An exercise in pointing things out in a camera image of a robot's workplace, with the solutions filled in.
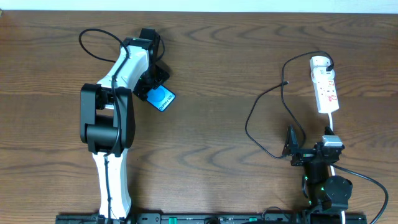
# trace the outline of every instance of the white background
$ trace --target white background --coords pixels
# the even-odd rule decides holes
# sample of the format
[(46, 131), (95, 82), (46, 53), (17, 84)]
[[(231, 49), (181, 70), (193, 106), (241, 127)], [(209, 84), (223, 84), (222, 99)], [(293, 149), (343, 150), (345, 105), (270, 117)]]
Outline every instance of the white background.
[(398, 0), (0, 0), (22, 10), (398, 13)]

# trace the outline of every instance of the wooden surface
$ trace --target wooden surface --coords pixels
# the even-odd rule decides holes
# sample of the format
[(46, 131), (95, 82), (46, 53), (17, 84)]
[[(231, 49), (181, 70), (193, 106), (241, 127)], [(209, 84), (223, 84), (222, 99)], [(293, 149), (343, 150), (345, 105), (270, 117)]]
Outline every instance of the wooden surface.
[[(136, 137), (128, 154), (134, 204), (177, 212), (301, 209), (303, 170), (270, 158), (244, 133), (254, 99), (280, 82), (283, 63), (312, 50), (335, 60), (340, 109), (335, 131), (346, 149), (340, 166), (375, 178), (390, 201), (380, 223), (398, 223), (398, 16), (172, 12), (19, 12), (0, 18), (0, 223), (53, 223), (61, 212), (99, 209), (94, 160), (79, 138), (80, 88), (112, 64), (78, 44), (96, 27), (137, 37), (153, 27), (165, 41), (165, 84), (177, 98), (166, 112), (134, 97)], [(101, 34), (83, 38), (96, 55), (118, 56)], [(308, 134), (328, 124), (317, 113), (310, 57), (286, 69), (285, 100)], [(293, 121), (280, 92), (265, 95), (249, 132), (279, 155)], [(352, 175), (351, 212), (372, 220), (384, 194)]]

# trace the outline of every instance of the power strip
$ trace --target power strip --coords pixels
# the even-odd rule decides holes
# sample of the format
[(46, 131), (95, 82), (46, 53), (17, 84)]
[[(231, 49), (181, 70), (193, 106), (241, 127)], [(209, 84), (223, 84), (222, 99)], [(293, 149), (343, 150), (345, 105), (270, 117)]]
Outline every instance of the power strip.
[(337, 92), (335, 86), (335, 71), (327, 71), (330, 59), (323, 56), (314, 56), (310, 60), (311, 79), (315, 89), (315, 98), (319, 113), (332, 113), (338, 110)]

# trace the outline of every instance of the white power strip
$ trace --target white power strip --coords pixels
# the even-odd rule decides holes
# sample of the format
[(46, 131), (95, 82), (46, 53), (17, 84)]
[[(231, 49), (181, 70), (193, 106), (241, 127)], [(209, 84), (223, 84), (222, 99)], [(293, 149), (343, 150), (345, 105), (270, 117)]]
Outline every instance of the white power strip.
[(327, 71), (330, 65), (327, 57), (315, 56), (310, 60), (311, 79), (315, 89), (315, 98), (319, 113), (332, 113), (338, 110), (337, 92), (335, 86), (335, 71)]

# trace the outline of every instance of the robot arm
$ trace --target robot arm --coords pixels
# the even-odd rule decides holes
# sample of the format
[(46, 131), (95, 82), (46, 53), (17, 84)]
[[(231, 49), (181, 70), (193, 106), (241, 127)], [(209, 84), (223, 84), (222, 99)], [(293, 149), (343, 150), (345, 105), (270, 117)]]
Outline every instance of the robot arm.
[[(121, 48), (118, 60), (104, 78), (96, 85), (84, 84), (81, 89), (80, 137), (83, 143), (87, 143), (88, 150), (93, 153), (97, 165), (101, 188), (99, 215), (103, 218), (124, 220), (131, 207), (131, 198), (127, 189), (126, 156), (135, 133), (132, 93), (150, 103), (151, 99), (159, 94), (168, 96), (164, 94), (166, 88), (161, 84), (169, 78), (169, 74), (155, 64), (158, 60), (159, 42), (160, 36), (153, 29), (143, 29), (140, 38), (124, 40), (129, 55), (116, 77), (114, 87), (119, 103), (122, 130), (121, 141), (116, 147), (113, 148), (118, 132), (118, 117), (114, 108), (115, 99), (111, 91), (111, 82), (115, 71), (126, 58), (125, 49)], [(96, 110), (103, 109), (114, 110), (114, 116), (96, 114)], [(104, 159), (104, 155), (112, 148), (112, 153)], [(108, 203), (111, 206), (111, 217), (109, 217)]]

